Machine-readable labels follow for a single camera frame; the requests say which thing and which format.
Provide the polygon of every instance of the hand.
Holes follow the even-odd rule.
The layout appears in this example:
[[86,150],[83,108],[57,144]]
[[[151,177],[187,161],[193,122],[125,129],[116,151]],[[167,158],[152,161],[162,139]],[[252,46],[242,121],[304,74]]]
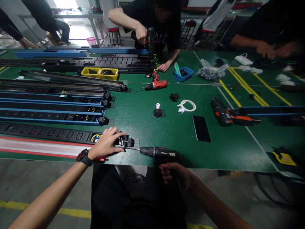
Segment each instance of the hand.
[[170,67],[171,63],[169,62],[166,62],[165,64],[161,64],[158,68],[157,68],[157,71],[160,71],[160,72],[166,72],[167,69]]
[[292,53],[296,52],[298,48],[298,44],[296,42],[289,42],[284,46],[278,48],[275,51],[275,55],[277,57],[287,57],[290,56]]
[[124,152],[123,148],[113,146],[114,141],[124,135],[127,134],[120,133],[116,127],[105,129],[100,139],[89,150],[88,157],[93,160],[97,157],[106,156],[115,152]]
[[263,58],[268,57],[269,59],[273,59],[275,57],[275,51],[273,48],[265,41],[260,41],[256,52],[261,54]]
[[139,25],[136,27],[136,36],[138,42],[145,47],[146,45],[146,34],[147,34],[147,29],[139,23]]
[[188,189],[190,187],[190,177],[192,173],[182,165],[178,163],[160,164],[159,169],[161,170],[161,174],[164,179],[164,184],[167,184],[173,179],[170,172],[170,169],[173,169],[182,178],[184,188]]

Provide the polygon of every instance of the black t-shirt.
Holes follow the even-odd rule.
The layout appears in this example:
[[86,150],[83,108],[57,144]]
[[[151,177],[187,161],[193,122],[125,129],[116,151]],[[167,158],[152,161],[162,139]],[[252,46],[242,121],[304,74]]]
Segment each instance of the black t-shirt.
[[285,4],[287,6],[284,0],[270,0],[253,14],[237,34],[263,40],[269,45],[303,40],[303,30],[299,26],[304,19],[295,12],[295,7],[285,8]]
[[[155,30],[155,53],[163,51],[165,44],[169,52],[181,48],[181,22],[180,12],[175,12],[165,23],[159,23],[155,15],[155,7],[151,0],[134,0],[126,6],[123,6],[124,13],[139,21],[145,28],[154,27]],[[130,29],[124,28],[124,31],[130,32]],[[144,49],[142,45],[135,41],[135,48]]]

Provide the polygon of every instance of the black power strip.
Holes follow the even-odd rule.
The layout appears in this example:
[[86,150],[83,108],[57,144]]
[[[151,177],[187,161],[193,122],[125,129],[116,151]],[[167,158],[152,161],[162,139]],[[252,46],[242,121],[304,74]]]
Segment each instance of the black power strip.
[[93,142],[90,142],[92,136],[95,134],[102,135],[102,133],[96,132],[57,127],[34,126],[11,122],[0,122],[0,134],[92,145],[94,145]]

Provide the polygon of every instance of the plastic bag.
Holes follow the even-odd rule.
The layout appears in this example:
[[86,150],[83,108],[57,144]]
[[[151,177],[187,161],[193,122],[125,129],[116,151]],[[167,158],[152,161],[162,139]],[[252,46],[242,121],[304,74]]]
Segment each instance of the plastic bag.
[[200,62],[203,65],[203,68],[199,69],[196,74],[208,81],[220,80],[226,75],[225,69],[229,67],[228,64],[224,64],[220,68],[212,67],[210,63],[204,59],[201,59]]

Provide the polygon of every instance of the pink basket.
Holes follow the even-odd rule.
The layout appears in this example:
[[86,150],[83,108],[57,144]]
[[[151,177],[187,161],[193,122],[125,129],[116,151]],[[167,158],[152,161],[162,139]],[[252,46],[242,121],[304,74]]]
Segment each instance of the pink basket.
[[96,45],[96,39],[95,38],[91,37],[91,38],[87,38],[86,40],[88,41],[90,47],[92,45]]

